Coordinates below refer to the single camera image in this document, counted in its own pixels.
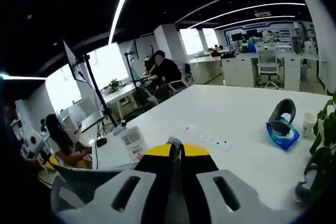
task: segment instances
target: woman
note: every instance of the woman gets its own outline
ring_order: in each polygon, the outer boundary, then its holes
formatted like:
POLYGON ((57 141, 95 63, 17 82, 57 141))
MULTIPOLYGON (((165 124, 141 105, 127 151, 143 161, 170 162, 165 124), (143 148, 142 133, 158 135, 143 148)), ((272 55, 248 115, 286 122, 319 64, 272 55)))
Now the woman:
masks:
POLYGON ((92 168, 92 164, 84 159, 88 153, 91 153, 92 148, 84 146, 75 137, 71 138, 55 114, 47 116, 46 125, 51 138, 50 148, 65 165, 76 168, 92 168))

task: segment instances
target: computer mouse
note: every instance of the computer mouse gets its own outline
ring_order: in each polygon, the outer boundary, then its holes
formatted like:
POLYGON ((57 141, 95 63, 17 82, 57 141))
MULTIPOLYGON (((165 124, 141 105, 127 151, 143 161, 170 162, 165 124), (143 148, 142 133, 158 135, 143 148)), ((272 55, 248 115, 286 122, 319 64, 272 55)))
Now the computer mouse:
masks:
POLYGON ((107 143, 107 138, 106 137, 98 139, 97 140, 97 147, 101 147, 101 146, 105 145, 105 143, 107 143))

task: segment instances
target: black shirt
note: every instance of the black shirt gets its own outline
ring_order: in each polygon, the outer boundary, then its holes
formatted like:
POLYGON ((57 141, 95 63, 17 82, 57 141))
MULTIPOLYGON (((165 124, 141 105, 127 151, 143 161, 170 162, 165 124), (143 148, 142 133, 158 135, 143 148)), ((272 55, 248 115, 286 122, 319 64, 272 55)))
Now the black shirt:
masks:
POLYGON ((177 67, 175 62, 170 59, 163 59, 163 61, 159 65, 158 76, 165 77, 167 82, 178 81, 182 77, 179 68, 177 67))

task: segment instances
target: window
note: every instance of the window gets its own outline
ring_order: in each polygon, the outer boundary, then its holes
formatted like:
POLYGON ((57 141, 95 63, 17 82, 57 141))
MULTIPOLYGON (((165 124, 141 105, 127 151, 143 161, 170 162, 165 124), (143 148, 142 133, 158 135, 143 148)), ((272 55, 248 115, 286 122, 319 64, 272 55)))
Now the window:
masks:
POLYGON ((99 89, 106 87, 113 79, 128 78, 117 43, 109 44, 89 53, 90 65, 99 89))
POLYGON ((218 45, 218 40, 217 40, 217 36, 215 33, 215 30, 212 28, 203 28, 203 33, 204 33, 204 37, 206 40, 206 44, 208 45, 208 48, 212 48, 215 45, 218 45))
POLYGON ((180 33, 187 55, 203 51, 202 42, 197 29, 181 29, 180 33))
POLYGON ((81 99, 69 65, 65 65, 49 75, 46 80, 46 87, 51 104, 57 114, 81 99))

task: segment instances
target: paper sign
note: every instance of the paper sign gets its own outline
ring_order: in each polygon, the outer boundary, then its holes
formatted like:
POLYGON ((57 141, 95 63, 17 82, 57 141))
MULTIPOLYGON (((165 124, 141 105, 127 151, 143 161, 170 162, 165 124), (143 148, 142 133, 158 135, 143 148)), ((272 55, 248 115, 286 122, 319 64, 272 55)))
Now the paper sign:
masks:
POLYGON ((118 134, 131 158, 131 162, 138 162, 148 150, 147 144, 137 126, 126 129, 118 134))

